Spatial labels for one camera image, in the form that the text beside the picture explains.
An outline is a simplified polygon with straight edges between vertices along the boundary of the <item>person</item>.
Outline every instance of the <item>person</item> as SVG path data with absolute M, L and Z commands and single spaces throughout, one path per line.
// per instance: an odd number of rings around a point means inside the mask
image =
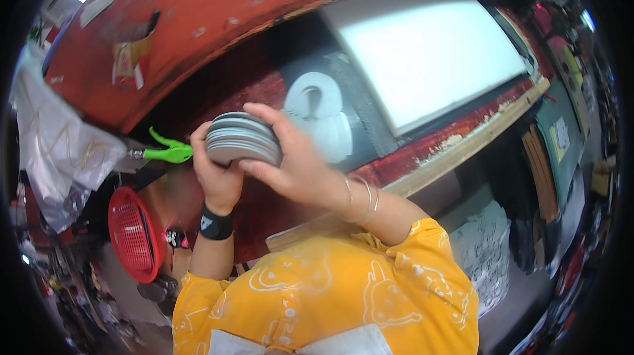
M 244 110 L 272 126 L 283 160 L 279 169 L 241 160 L 223 170 L 206 155 L 210 123 L 192 134 L 205 200 L 174 309 L 174 353 L 475 354 L 478 297 L 440 225 L 407 199 L 329 169 L 282 112 L 259 103 Z M 365 232 L 306 240 L 226 281 L 245 173 Z

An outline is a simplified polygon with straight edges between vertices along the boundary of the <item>hand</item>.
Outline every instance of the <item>hand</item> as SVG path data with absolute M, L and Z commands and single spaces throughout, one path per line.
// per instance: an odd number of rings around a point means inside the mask
M 273 127 L 280 140 L 280 169 L 263 161 L 242 160 L 240 167 L 291 201 L 340 210 L 349 203 L 341 173 L 331 170 L 312 140 L 294 127 L 284 113 L 262 103 L 245 103 L 244 111 Z
M 227 216 L 240 200 L 243 172 L 237 163 L 229 169 L 220 168 L 207 157 L 207 129 L 211 122 L 204 122 L 190 138 L 194 153 L 194 171 L 205 193 L 205 205 L 218 216 Z

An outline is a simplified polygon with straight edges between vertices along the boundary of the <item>light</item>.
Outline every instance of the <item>light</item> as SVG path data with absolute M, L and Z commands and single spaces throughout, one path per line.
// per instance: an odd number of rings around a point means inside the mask
M 583 12 L 581 13 L 581 20 L 583 21 L 583 23 L 586 24 L 587 27 L 589 27 L 592 32 L 594 32 L 594 21 L 592 20 L 592 17 L 590 16 L 588 10 L 583 10 Z

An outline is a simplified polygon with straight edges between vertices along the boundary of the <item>black wristband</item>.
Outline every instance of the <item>black wristband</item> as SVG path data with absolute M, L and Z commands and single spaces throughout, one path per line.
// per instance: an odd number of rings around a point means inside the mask
M 226 240 L 233 234 L 233 212 L 227 216 L 217 216 L 203 202 L 200 233 L 210 240 Z

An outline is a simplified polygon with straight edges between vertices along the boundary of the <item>yellow shirt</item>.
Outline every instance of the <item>yellow shirt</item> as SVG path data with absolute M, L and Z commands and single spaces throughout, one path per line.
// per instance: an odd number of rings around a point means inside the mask
M 395 355 L 475 354 L 477 307 L 447 233 L 424 219 L 393 247 L 365 233 L 313 238 L 264 256 L 232 283 L 187 273 L 174 353 L 206 354 L 212 329 L 293 352 L 375 323 Z

